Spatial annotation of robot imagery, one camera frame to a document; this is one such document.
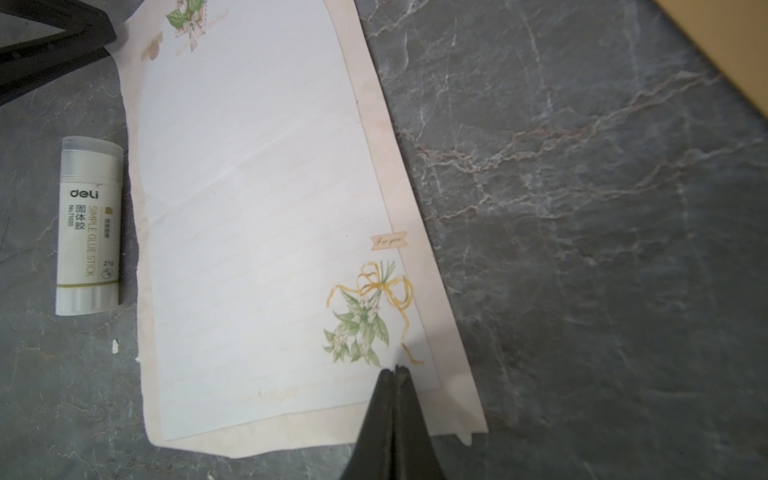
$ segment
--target white glue stick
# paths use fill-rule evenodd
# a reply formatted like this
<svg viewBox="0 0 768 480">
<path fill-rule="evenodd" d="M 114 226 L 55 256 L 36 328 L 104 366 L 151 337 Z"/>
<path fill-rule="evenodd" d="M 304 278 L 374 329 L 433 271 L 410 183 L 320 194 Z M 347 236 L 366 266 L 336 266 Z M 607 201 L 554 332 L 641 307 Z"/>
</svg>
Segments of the white glue stick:
<svg viewBox="0 0 768 480">
<path fill-rule="evenodd" d="M 118 305 L 122 190 L 122 148 L 96 138 L 62 139 L 56 315 Z"/>
</svg>

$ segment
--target deli logo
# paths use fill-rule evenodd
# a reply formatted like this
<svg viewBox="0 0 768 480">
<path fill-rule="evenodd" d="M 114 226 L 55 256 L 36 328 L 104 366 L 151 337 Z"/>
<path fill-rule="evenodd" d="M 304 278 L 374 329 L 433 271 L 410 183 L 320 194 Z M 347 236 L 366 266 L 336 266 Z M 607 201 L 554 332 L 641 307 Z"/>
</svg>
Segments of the deli logo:
<svg viewBox="0 0 768 480">
<path fill-rule="evenodd" d="M 73 190 L 69 192 L 70 197 L 98 198 L 98 190 Z"/>
</svg>

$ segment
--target yellow ribbon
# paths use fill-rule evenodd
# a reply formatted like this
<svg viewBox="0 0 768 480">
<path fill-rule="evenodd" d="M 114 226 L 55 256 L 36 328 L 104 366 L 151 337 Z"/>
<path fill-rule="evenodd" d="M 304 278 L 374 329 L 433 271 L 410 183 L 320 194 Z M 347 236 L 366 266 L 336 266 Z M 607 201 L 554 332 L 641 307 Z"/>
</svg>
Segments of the yellow ribbon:
<svg viewBox="0 0 768 480">
<path fill-rule="evenodd" d="M 373 267 L 373 271 L 366 271 L 366 268 Z M 363 286 L 360 286 L 360 279 L 364 279 L 367 283 Z M 394 286 L 399 285 L 402 283 L 403 288 L 406 291 L 406 296 L 400 300 L 397 298 L 397 296 L 392 291 L 392 288 Z M 413 358 L 413 355 L 411 354 L 411 351 L 408 349 L 408 346 L 406 346 L 406 335 L 408 334 L 408 328 L 411 326 L 411 322 L 408 320 L 408 315 L 406 315 L 406 310 L 409 306 L 411 306 L 411 303 L 413 303 L 413 285 L 411 284 L 410 280 L 406 278 L 405 275 L 399 275 L 395 278 L 391 279 L 389 282 L 384 283 L 382 282 L 382 276 L 381 276 L 381 270 L 379 269 L 379 265 L 377 265 L 374 262 L 368 262 L 365 265 L 360 268 L 360 275 L 357 276 L 357 289 L 351 289 L 349 287 L 346 287 L 344 285 L 336 285 L 331 290 L 331 294 L 328 295 L 328 301 L 326 302 L 326 307 L 330 306 L 331 299 L 333 298 L 333 294 L 336 293 L 337 290 L 344 290 L 347 293 L 355 293 L 359 296 L 365 296 L 368 295 L 371 292 L 374 292 L 376 290 L 380 290 L 382 293 L 385 294 L 387 302 L 389 302 L 389 305 L 394 306 L 399 312 L 400 315 L 402 315 L 402 320 L 406 323 L 405 329 L 402 331 L 402 338 L 400 339 L 400 345 L 402 348 L 406 351 L 408 354 L 408 358 L 411 360 L 411 363 L 414 365 L 422 365 L 424 362 L 422 360 L 417 360 Z"/>
</svg>

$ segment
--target marble surface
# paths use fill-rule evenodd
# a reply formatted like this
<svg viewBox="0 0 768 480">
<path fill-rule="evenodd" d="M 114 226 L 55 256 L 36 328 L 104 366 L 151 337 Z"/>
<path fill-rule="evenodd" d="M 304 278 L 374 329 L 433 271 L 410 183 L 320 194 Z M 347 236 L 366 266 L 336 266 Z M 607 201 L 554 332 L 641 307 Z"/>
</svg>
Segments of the marble surface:
<svg viewBox="0 0 768 480">
<path fill-rule="evenodd" d="M 449 478 L 762 478 L 766 121 L 649 0 L 357 5 L 491 429 Z M 53 314 L 69 134 L 126 145 L 110 58 L 0 107 L 0 477 L 338 478 L 147 442 L 128 196 L 121 307 Z"/>
</svg>

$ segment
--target flower bouquet illustration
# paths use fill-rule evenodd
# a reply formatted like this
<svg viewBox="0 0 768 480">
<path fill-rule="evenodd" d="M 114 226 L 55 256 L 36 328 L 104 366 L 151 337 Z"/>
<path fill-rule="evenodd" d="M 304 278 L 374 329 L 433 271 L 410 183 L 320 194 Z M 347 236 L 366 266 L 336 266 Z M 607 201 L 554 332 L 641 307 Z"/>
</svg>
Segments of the flower bouquet illustration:
<svg viewBox="0 0 768 480">
<path fill-rule="evenodd" d="M 206 0 L 176 0 L 176 9 L 165 18 L 176 28 L 176 36 L 189 35 L 190 51 L 197 47 L 197 38 L 205 34 Z"/>
<path fill-rule="evenodd" d="M 379 301 L 383 296 L 389 305 L 400 312 L 406 324 L 400 339 L 402 348 L 414 365 L 423 364 L 422 361 L 413 358 L 406 346 L 406 335 L 410 327 L 406 310 L 413 303 L 413 285 L 405 275 L 393 278 L 394 271 L 395 262 L 388 262 L 386 268 L 383 263 L 368 262 L 360 269 L 356 288 L 336 285 L 331 289 L 326 307 L 330 307 L 333 295 L 339 291 L 346 301 L 347 308 L 345 313 L 333 312 L 339 320 L 339 325 L 333 332 L 323 330 L 329 343 L 323 348 L 333 355 L 333 362 L 339 360 L 356 362 L 363 359 L 369 365 L 381 366 L 379 356 L 376 355 L 373 347 L 376 340 L 389 346 L 389 331 L 379 315 Z M 405 292 L 402 299 L 392 291 L 399 285 L 402 285 Z"/>
</svg>

